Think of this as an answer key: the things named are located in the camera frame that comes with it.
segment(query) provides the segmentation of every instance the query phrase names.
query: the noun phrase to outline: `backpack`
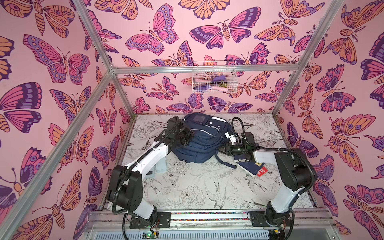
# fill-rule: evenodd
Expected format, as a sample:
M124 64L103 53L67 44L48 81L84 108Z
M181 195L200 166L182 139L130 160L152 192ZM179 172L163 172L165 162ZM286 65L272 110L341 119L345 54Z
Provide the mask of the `backpack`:
M187 146L172 149L180 161L203 163L215 155L221 164L236 168L236 165L223 162L217 156L217 148L230 141L225 133L233 134L230 123L203 113L188 114L183 120L184 124L195 134Z

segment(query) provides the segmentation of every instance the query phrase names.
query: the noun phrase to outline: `navy blue backpack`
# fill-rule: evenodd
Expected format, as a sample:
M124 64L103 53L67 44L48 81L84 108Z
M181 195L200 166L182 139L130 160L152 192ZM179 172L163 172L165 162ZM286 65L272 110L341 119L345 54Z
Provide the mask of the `navy blue backpack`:
M215 155L221 164L236 168L236 165L223 162L217 156L217 148L230 141L225 133L233 134L230 123L224 119L203 113L188 114L183 120L185 125L195 132L195 135L189 145L172 150L179 160L187 163L203 163Z

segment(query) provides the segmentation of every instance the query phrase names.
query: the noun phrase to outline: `wire basket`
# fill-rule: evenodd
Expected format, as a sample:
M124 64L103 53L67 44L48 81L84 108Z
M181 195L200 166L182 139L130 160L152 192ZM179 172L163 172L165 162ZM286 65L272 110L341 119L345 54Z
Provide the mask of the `wire basket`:
M209 65L212 61L194 61L192 67L193 93L235 93L238 78L236 65Z

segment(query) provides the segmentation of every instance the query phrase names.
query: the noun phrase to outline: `bird drawing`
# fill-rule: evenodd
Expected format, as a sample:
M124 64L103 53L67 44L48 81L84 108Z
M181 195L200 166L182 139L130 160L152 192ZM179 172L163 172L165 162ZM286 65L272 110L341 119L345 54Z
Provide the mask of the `bird drawing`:
M153 178L146 178L143 180L143 182L146 183L146 185L143 187L144 189L144 193L145 193L145 196L148 198L148 191L149 191L149 188L152 188L153 191L155 191L156 195L157 195L157 192L160 193L160 190L153 184L154 181L158 182L159 184L161 184L159 181L157 181L156 179L153 179Z
M264 181L264 180L262 180L262 179L260 179L260 178L254 178L254 177L252 177L252 176L249 175L249 174L245 175L244 179L245 179L245 180L248 180L248 187L251 189L251 191L252 191L256 196L257 196L257 194L256 194L257 191L255 190L255 185L256 185L258 188L260 188L261 190L263 190L263 192L266 191L266 188L265 188L265 187L263 187L261 184L259 184L259 183L256 182L256 179L259 179L259 180L261 180L261 181Z
M209 197L209 199L213 202L215 202L215 206L214 208L215 209L222 209L223 206L224 206L224 203L225 203L225 198L227 196L227 188L225 188L225 193L224 193L224 197L222 197L220 195L220 185L219 183L216 184L216 182L214 181L215 183L215 187L216 187L216 194L213 194L211 193L208 189L207 189L207 185L205 185L205 191L207 192L207 195Z

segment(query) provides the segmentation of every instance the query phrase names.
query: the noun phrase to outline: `white wire basket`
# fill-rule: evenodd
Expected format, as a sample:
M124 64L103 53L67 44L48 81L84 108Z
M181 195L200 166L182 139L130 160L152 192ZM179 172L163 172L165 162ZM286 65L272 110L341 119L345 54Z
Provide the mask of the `white wire basket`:
M194 61L192 67L193 93L235 93L238 78L236 65L210 65L212 61Z

